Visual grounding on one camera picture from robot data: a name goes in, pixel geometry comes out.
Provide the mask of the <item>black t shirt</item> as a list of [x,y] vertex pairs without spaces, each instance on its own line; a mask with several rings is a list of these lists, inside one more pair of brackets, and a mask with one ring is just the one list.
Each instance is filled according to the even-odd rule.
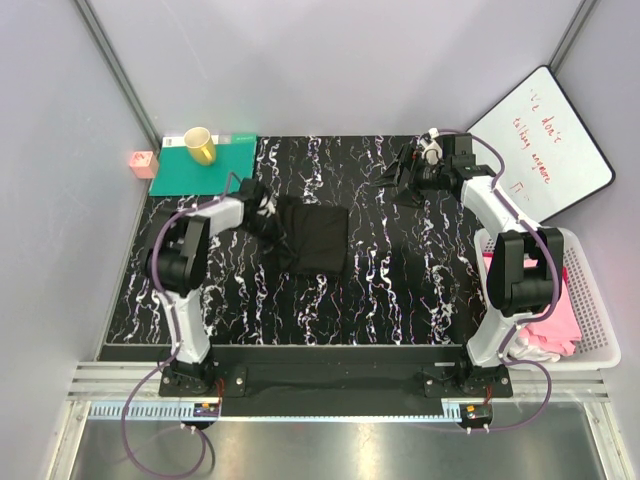
[[285,236],[261,245],[269,268],[296,275],[339,276],[348,253],[349,210],[340,205],[306,204],[299,197],[277,199]]

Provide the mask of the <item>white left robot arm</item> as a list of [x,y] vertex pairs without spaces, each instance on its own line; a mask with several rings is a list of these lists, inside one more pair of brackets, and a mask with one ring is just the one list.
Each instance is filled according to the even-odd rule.
[[267,254],[292,252],[288,235],[267,186],[251,178],[239,190],[201,205],[170,210],[147,240],[144,271],[169,326],[170,357],[159,364],[167,385],[204,394],[220,387],[212,347],[201,312],[202,284],[208,272],[212,237],[241,229],[257,238]]

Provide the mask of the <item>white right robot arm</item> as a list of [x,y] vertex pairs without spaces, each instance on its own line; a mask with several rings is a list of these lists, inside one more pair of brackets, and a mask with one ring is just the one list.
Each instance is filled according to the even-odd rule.
[[435,128],[404,145],[373,181],[394,188],[397,205],[418,208],[427,192],[447,191],[470,210],[494,243],[484,282],[489,304],[479,329],[464,346],[443,387],[481,396],[508,379],[516,365],[509,350],[528,324],[546,320],[562,291],[564,236],[528,217],[499,184],[506,166],[478,162],[471,133]]

